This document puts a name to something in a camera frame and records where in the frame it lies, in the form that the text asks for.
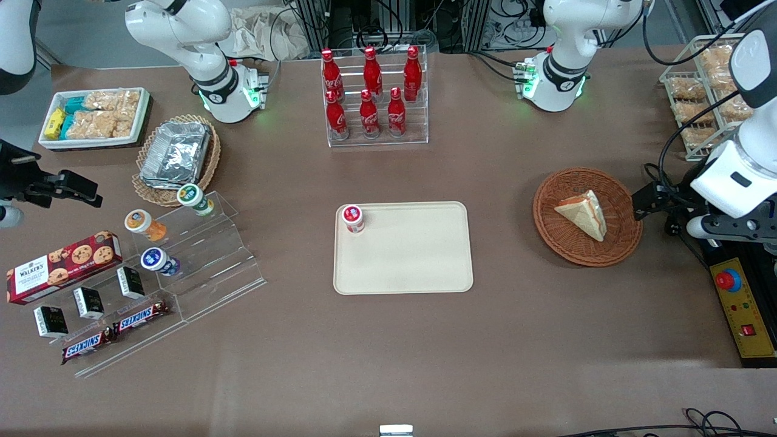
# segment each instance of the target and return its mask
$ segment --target red cookie box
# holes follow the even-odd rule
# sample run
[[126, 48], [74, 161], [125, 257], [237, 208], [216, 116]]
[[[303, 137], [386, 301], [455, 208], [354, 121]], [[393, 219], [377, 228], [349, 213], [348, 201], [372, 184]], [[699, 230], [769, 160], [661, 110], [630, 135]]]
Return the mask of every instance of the red cookie box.
[[121, 260], [119, 239], [111, 232], [98, 232], [9, 270], [5, 274], [8, 301], [26, 305], [121, 264]]

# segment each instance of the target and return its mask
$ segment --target sandwich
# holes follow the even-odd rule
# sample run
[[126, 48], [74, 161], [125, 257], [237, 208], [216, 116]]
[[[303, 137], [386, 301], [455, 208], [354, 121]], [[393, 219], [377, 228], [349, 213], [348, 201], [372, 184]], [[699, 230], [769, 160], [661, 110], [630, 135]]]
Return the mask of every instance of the sandwich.
[[607, 223], [605, 215], [601, 212], [599, 199], [596, 198], [593, 191], [588, 190], [579, 196], [564, 199], [554, 209], [591, 238], [600, 242], [605, 241]]

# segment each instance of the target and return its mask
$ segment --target red switch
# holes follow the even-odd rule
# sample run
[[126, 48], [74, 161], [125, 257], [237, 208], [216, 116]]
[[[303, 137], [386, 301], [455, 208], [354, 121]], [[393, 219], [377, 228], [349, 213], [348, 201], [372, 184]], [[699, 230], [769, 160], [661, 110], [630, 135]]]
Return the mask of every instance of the red switch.
[[715, 285], [728, 292], [738, 292], [742, 288], [742, 278], [735, 270], [727, 268], [715, 275]]

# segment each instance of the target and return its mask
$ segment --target cookie image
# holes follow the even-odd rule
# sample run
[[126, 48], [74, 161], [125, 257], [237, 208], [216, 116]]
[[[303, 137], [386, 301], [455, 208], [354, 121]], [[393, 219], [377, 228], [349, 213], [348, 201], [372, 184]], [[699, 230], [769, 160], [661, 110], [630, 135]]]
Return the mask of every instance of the cookie image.
[[55, 268], [49, 273], [48, 285], [64, 284], [68, 280], [68, 271], [64, 268]]
[[71, 258], [76, 264], [84, 264], [92, 258], [92, 248], [87, 245], [78, 246], [73, 250]]
[[49, 261], [52, 263], [58, 263], [62, 261], [62, 249], [49, 253]]
[[103, 241], [105, 241], [105, 240], [109, 239], [111, 236], [112, 236], [112, 235], [111, 235], [111, 233], [110, 233], [110, 232], [108, 232], [108, 231], [100, 231], [100, 232], [98, 232], [98, 233], [96, 233], [96, 234], [95, 234], [95, 241], [96, 241], [98, 244], [100, 244], [100, 243], [102, 243]]
[[111, 249], [110, 247], [102, 246], [99, 249], [95, 250], [95, 256], [93, 257], [95, 264], [105, 264], [106, 262], [112, 259], [113, 259], [113, 249]]

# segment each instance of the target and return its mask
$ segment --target brown wicker basket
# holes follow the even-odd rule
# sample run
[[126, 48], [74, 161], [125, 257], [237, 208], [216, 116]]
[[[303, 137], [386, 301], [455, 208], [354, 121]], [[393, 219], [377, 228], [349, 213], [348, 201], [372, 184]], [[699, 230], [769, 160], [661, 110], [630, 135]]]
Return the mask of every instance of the brown wicker basket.
[[[563, 199], [593, 190], [607, 222], [599, 243], [554, 210]], [[534, 219], [539, 235], [557, 254], [575, 264], [607, 267], [625, 260], [642, 237], [642, 222], [634, 220], [631, 194], [605, 172], [572, 167], [550, 175], [535, 194]]]
[[[169, 119], [168, 121], [179, 121], [182, 123], [194, 121], [206, 124], [211, 128], [211, 140], [208, 143], [207, 156], [205, 156], [205, 162], [202, 165], [200, 182], [197, 183], [197, 185], [199, 185], [200, 188], [205, 191], [205, 188], [207, 188], [207, 185], [211, 182], [213, 175], [216, 173], [218, 158], [221, 156], [221, 142], [218, 139], [218, 134], [216, 134], [216, 129], [213, 127], [213, 124], [210, 121], [200, 117], [199, 115], [179, 115]], [[148, 138], [146, 138], [141, 151], [138, 153], [138, 159], [135, 160], [135, 162], [138, 164], [138, 170], [143, 167], [146, 156], [148, 156], [148, 148], [151, 147], [151, 144], [154, 142], [157, 129], [159, 129], [159, 127], [154, 129]], [[155, 203], [167, 208], [175, 208], [181, 205], [176, 199], [175, 190], [159, 190], [158, 188], [151, 188], [143, 183], [140, 173], [132, 176], [132, 185], [135, 187], [135, 192], [138, 193], [138, 196], [146, 201], [150, 201], [151, 203]]]

